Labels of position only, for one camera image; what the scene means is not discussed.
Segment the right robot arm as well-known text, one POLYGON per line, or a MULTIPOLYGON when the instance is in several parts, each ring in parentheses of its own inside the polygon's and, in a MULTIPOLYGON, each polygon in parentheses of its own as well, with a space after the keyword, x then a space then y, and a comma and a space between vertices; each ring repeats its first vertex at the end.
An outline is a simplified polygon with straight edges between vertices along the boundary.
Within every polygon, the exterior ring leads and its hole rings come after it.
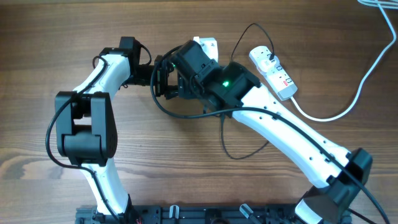
POLYGON ((281 105, 246 67, 237 62, 220 66, 193 40, 170 60, 211 110, 232 108, 231 117, 266 138, 305 174, 313 186, 295 207, 299 219, 340 220, 368 181, 373 163, 368 152, 350 152, 327 140, 281 105))

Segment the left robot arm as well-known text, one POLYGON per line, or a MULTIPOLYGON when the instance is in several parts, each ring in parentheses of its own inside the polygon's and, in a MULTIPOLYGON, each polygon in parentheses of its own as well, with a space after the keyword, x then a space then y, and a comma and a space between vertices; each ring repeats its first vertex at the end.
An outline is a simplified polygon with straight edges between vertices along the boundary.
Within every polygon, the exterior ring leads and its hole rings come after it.
POLYGON ((145 47, 122 37, 93 58, 90 76, 72 91, 55 97, 55 114, 45 137, 49 158, 60 167, 80 170, 96 199, 93 213, 79 211, 76 221, 139 223, 141 216, 123 187, 114 162, 118 132, 112 100, 122 86, 164 85, 172 64, 157 57, 141 64, 145 47))

